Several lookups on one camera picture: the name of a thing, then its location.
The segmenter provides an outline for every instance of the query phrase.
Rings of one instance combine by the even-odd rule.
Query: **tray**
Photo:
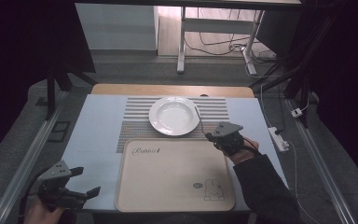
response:
[[[206,139],[126,143],[116,197],[119,211],[227,211],[234,203],[226,158]]]

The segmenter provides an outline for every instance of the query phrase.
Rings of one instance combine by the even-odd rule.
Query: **oval logo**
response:
[[[200,189],[200,188],[202,188],[202,184],[201,183],[194,183],[193,184],[193,187],[195,188],[195,189]]]

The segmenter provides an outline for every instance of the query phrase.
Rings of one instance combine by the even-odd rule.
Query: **human hand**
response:
[[[24,224],[57,224],[63,211],[64,208],[58,207],[50,212],[46,205],[37,199],[28,211]]]
[[[246,147],[254,148],[255,150],[258,150],[258,142],[253,141],[249,138],[243,137],[243,144]],[[235,153],[232,156],[226,155],[235,165],[240,164],[243,161],[249,160],[255,156],[254,152],[241,149],[237,153]]]

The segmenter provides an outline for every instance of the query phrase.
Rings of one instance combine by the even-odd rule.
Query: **white plate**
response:
[[[167,135],[182,135],[199,124],[196,105],[184,97],[169,96],[156,101],[149,110],[153,127]]]

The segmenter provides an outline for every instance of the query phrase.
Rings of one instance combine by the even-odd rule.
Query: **wooden floor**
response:
[[[177,56],[180,28],[181,28],[181,8],[180,7],[158,7],[159,29],[158,29],[158,56]],[[254,10],[227,9],[227,8],[196,8],[187,7],[187,18],[203,18],[218,20],[240,20],[252,21],[254,19]],[[234,35],[233,44],[247,44],[248,35]],[[242,58],[238,51],[229,52],[229,41],[231,34],[209,34],[209,33],[190,33],[186,32],[185,39],[188,44],[185,49],[185,56],[209,56],[209,57],[235,57]],[[224,44],[210,45],[212,43],[225,42]],[[255,55],[260,52],[266,53],[269,50],[261,43],[255,42],[252,47]]]

